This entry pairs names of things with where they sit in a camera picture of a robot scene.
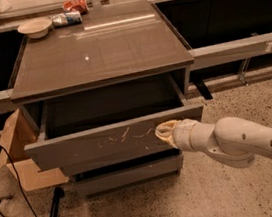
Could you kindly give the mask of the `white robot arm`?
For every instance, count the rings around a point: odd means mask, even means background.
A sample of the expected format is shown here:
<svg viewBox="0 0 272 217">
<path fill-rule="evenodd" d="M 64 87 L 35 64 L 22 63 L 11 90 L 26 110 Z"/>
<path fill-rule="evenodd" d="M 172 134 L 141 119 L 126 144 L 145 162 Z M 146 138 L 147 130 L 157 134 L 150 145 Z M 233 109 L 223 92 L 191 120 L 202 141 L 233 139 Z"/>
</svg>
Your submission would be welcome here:
<svg viewBox="0 0 272 217">
<path fill-rule="evenodd" d="M 184 152 L 205 153 L 232 168 L 247 168 L 255 156 L 272 160 L 272 128 L 239 117 L 224 117 L 216 124 L 184 119 L 157 126 L 157 138 Z"/>
</svg>

